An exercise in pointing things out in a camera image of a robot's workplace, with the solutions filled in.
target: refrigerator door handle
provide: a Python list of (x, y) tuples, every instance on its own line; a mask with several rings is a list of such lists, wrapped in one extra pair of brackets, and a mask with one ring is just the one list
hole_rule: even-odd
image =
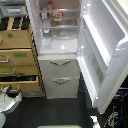
[(58, 66), (65, 65), (65, 64), (68, 64), (68, 63), (70, 63), (70, 62), (71, 62), (71, 60), (66, 61), (66, 62), (63, 62), (63, 63), (61, 63), (61, 62), (58, 63), (58, 62), (50, 61), (51, 64), (55, 64), (55, 65), (58, 65)]
[(62, 80), (52, 80), (52, 82), (55, 82), (57, 84), (65, 84), (67, 82), (69, 82), (70, 80), (67, 79), (62, 79)]

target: food item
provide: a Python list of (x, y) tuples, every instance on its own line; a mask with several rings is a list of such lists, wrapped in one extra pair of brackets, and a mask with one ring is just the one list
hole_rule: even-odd
[(48, 1), (48, 2), (47, 2), (47, 5), (48, 5), (48, 11), (52, 11), (52, 10), (53, 10), (53, 1), (51, 1), (51, 0)]
[[(59, 9), (61, 10), (63, 8), (57, 6), (54, 8), (54, 10), (59, 10)], [(55, 21), (61, 21), (63, 19), (63, 12), (54, 12), (53, 16)]]
[[(47, 11), (47, 7), (43, 7), (42, 11)], [(47, 19), (47, 12), (41, 13), (42, 19)]]

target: white appliance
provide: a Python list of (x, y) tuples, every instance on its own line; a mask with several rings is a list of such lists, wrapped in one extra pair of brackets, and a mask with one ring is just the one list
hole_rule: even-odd
[[(92, 106), (104, 113), (128, 74), (127, 9), (119, 0), (52, 1), (53, 10), (42, 11), (48, 0), (26, 0), (43, 80), (49, 80), (51, 74), (47, 76), (45, 70), (50, 67), (41, 63), (51, 59), (61, 65), (58, 60), (76, 59)], [(54, 17), (42, 19), (41, 13), (63, 15), (61, 21), (55, 21)], [(70, 77), (78, 79), (79, 75)]]

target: wooden drawer unit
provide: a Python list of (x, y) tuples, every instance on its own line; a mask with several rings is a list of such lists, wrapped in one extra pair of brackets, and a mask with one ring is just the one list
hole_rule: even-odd
[(31, 49), (0, 50), (0, 66), (35, 65)]
[(12, 90), (19, 89), (21, 92), (39, 92), (41, 91), (38, 76), (35, 81), (16, 81), (16, 82), (0, 82), (1, 87), (12, 85)]
[(0, 67), (0, 76), (38, 75), (37, 66)]
[(28, 30), (0, 31), (0, 49), (31, 48)]
[(78, 77), (80, 69), (77, 60), (71, 58), (57, 58), (45, 60), (42, 56), (38, 57), (39, 66), (43, 78), (63, 78), (63, 77)]
[(76, 98), (79, 79), (44, 79), (46, 96), (53, 98)]

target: cabinet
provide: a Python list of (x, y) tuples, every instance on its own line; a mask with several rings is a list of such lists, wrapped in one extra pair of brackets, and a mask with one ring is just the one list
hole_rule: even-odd
[[(128, 72), (127, 12), (114, 0), (26, 0), (26, 5), (46, 94), (60, 77), (76, 77), (78, 71), (70, 70), (70, 59), (76, 59), (92, 106), (103, 113)], [(60, 65), (67, 62), (64, 70)]]
[(77, 98), (80, 69), (75, 55), (38, 56), (46, 96)]
[[(17, 22), (22, 26), (24, 17), (19, 19)], [(12, 85), (13, 90), (22, 92), (22, 96), (44, 96), (29, 23), (24, 30), (21, 27), (12, 30), (15, 20), (9, 18), (7, 29), (0, 31), (0, 88)]]

